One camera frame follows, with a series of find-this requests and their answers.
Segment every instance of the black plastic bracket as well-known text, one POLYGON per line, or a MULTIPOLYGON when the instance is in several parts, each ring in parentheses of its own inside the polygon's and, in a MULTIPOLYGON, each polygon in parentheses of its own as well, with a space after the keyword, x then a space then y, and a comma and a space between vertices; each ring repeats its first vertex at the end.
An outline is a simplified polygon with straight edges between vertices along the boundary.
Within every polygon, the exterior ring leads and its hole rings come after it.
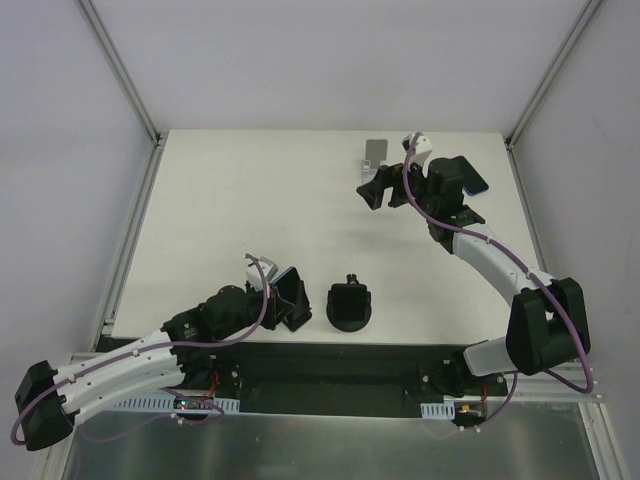
MULTIPOLYGON (((57 373, 47 361, 29 367, 14 398, 18 412, 22 413, 38 395, 51 388, 57 373)), ((65 413, 60 397, 51 392, 22 422, 27 450, 42 450, 58 443, 73 431, 73 424, 73 415, 65 413)))
POLYGON ((335 283, 327 295, 327 317, 343 332, 357 332, 371 319, 371 292, 358 282, 355 274, 347 283, 335 283))
MULTIPOLYGON (((584 351, 589 353, 591 341, 582 288, 572 278, 551 282, 549 290, 566 310, 584 351)), ((525 289, 513 297, 506 346, 509 358, 525 375, 534 375, 578 356, 567 327, 540 289, 525 289), (547 312, 553 314, 551 320, 547 319, 547 312)))
POLYGON ((311 304, 298 270, 286 270, 273 282, 273 288, 281 300, 280 308, 284 311, 286 307, 282 323, 295 332, 311 319, 311 304))
POLYGON ((480 388, 483 384, 495 383, 500 374, 476 377, 471 373, 464 359, 464 350, 453 352, 451 358, 433 369, 431 386, 442 395, 463 397, 469 389, 480 388))
MULTIPOLYGON (((480 215, 464 205, 461 158, 463 157, 432 160, 426 178, 422 173, 422 167, 414 163, 409 166, 407 178, 411 193, 422 210, 440 222, 464 228, 474 223, 485 222, 480 215)), ((400 207, 409 201, 404 189, 402 169, 401 163, 393 166, 383 165, 373 180, 359 186, 356 192, 367 202, 371 210, 377 210, 382 206, 385 190, 392 188, 389 206, 400 207)), ((453 253, 452 231, 429 224, 429 233, 445 250, 453 253)))

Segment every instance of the gray object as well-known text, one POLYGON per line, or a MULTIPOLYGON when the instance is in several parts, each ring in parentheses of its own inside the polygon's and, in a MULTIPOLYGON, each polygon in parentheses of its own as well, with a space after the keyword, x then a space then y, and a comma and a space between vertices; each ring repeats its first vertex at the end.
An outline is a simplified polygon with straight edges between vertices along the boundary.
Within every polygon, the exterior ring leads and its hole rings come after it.
POLYGON ((362 183, 367 183, 373 179, 382 162, 387 159, 389 141, 367 140, 364 160, 362 161, 362 183))

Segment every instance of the white cable clip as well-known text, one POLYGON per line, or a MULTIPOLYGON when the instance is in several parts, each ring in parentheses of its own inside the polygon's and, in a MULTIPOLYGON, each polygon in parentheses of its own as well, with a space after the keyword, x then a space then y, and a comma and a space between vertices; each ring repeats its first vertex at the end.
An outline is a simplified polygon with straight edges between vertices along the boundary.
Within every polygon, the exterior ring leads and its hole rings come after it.
POLYGON ((247 281, 249 285, 253 287, 253 289, 257 292, 262 291, 262 278, 260 274, 257 272, 256 267, 262 270, 264 277, 267 279, 267 282, 271 282, 273 278, 278 273, 278 265, 275 264, 273 260, 269 260, 265 257, 260 257, 258 259, 257 264, 250 263, 247 267, 246 275, 247 281))
POLYGON ((526 273, 524 274, 525 278, 526 278, 527 280, 531 280, 531 274, 532 274, 532 273, 534 273, 534 274, 535 274, 535 273, 536 273, 536 272, 535 272, 535 270, 536 270, 536 267, 533 267, 533 266, 531 266, 531 267, 527 267, 527 271, 526 271, 526 273))

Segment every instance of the robotic arm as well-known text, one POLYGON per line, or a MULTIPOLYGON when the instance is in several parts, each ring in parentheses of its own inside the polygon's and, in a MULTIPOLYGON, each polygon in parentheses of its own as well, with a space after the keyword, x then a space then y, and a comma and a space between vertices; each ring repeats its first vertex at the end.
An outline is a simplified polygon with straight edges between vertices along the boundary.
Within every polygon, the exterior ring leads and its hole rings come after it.
POLYGON ((511 307, 506 336, 454 354, 431 376, 436 388, 459 397, 465 387, 490 374, 518 370, 533 375, 578 357, 582 360, 590 340, 578 283, 527 267, 498 241, 480 215, 464 205, 461 157, 432 160, 425 177, 423 166, 432 152, 429 140, 409 135, 403 146, 405 163, 381 166, 373 180, 358 187, 358 194, 376 210, 384 191, 392 188, 389 206, 413 205, 427 220, 433 239, 474 267, 511 307), (566 320, 572 323, 582 352, 566 320))
POLYGON ((259 326, 273 330, 284 322, 295 331, 309 320, 309 301, 297 271, 288 269, 275 278, 275 263, 249 258, 257 269, 248 268, 245 289, 223 287, 150 335, 95 359, 58 369, 47 361, 32 365, 15 394, 20 417, 13 442, 40 450, 136 393, 174 385, 194 388, 213 373, 211 348, 237 343, 259 326), (250 326, 239 337, 224 340, 250 326), (18 425, 24 440, 17 439, 18 425))
MULTIPOLYGON (((589 393, 593 379, 585 355, 590 340, 578 283, 526 266, 480 215, 464 205, 460 157, 432 160, 425 177, 430 142, 415 134, 403 146, 405 163, 381 166, 372 181, 358 187, 358 194, 376 210, 385 190, 392 188, 389 206, 409 203, 416 208, 432 238, 474 267, 511 307, 504 337, 456 351, 429 374, 429 385, 440 395, 462 397, 499 372, 533 375, 580 358, 587 376, 587 387, 580 391, 589 393)), ((196 388, 217 373, 212 349, 240 342, 259 326, 275 329, 284 323, 295 331, 309 320, 309 300, 297 271, 291 268, 275 277, 272 261, 247 258, 257 268, 248 270, 244 289, 226 286, 147 337, 90 361, 58 369, 47 361, 32 365, 15 395, 20 414, 11 432, 13 443, 40 450, 135 393, 172 385, 196 388), (225 340, 247 327, 242 335, 225 340), (24 440, 17 438, 20 426, 24 440)))

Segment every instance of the gray wall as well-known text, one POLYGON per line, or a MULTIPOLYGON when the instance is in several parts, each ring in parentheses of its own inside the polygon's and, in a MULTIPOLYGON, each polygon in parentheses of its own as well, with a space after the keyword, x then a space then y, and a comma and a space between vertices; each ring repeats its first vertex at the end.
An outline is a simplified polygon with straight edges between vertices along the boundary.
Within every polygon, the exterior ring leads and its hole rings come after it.
POLYGON ((640 478, 640 2, 609 0, 516 148, 544 257, 584 287, 592 363, 640 478))
POLYGON ((507 133, 585 0, 96 0, 169 128, 507 133))
POLYGON ((135 186, 142 129, 72 0, 0 16, 0 478, 30 476, 9 442, 26 368, 68 360, 94 326, 135 186))

